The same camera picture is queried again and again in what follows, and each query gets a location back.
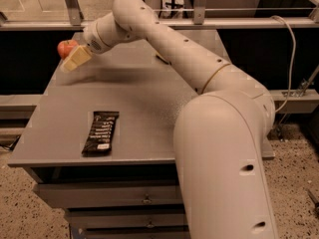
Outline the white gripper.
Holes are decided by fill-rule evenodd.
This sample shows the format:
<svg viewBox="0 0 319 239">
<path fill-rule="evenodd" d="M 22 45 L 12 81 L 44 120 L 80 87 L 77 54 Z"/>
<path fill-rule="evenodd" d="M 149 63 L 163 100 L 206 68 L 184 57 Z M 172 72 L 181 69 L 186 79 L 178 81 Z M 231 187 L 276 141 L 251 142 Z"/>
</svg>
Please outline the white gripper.
<svg viewBox="0 0 319 239">
<path fill-rule="evenodd" d="M 74 71 L 79 66 L 91 60 L 93 57 L 92 52 L 95 54 L 103 54 L 111 49 L 110 46 L 103 42 L 98 33 L 97 26 L 98 23 L 93 22 L 84 28 L 83 36 L 88 47 L 79 45 L 71 51 L 61 65 L 61 70 L 64 73 Z"/>
</svg>

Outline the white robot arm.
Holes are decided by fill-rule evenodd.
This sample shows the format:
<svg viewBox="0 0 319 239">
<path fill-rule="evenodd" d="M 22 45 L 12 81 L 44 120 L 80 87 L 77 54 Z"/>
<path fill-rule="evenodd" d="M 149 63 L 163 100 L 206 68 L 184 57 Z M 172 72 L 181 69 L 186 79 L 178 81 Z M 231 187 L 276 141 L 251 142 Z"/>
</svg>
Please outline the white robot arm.
<svg viewBox="0 0 319 239">
<path fill-rule="evenodd" d="M 114 0 L 111 13 L 63 41 L 66 72 L 96 54 L 146 40 L 197 95 L 173 131 L 177 175 L 191 239 L 279 239 L 262 163 L 275 118 L 269 91 L 249 75 L 160 23 L 143 0 Z"/>
</svg>

